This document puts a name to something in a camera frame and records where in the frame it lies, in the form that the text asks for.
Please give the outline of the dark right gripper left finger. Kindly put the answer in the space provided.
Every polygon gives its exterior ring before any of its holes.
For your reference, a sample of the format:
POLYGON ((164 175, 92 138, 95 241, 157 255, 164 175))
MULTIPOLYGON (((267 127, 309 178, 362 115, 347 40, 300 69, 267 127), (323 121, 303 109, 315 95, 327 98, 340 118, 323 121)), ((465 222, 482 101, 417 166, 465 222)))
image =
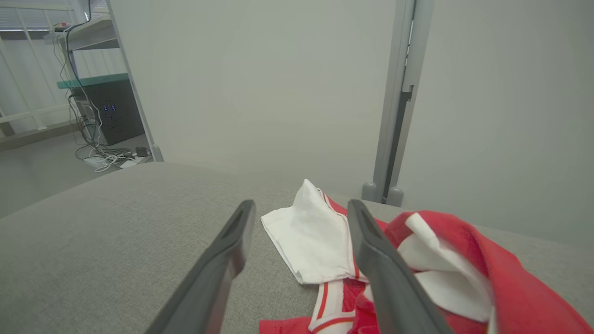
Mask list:
POLYGON ((246 265, 255 202, 242 201, 146 330, 147 334, 219 334, 231 285, 246 265))

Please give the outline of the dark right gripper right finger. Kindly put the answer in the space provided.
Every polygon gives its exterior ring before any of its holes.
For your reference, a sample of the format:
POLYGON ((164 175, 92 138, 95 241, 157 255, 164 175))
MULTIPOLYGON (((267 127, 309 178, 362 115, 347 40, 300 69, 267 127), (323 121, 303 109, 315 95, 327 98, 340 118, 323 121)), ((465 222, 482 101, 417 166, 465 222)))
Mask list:
POLYGON ((348 202, 348 225, 359 270, 372 290, 381 334, 452 334, 445 317, 359 199, 348 202))

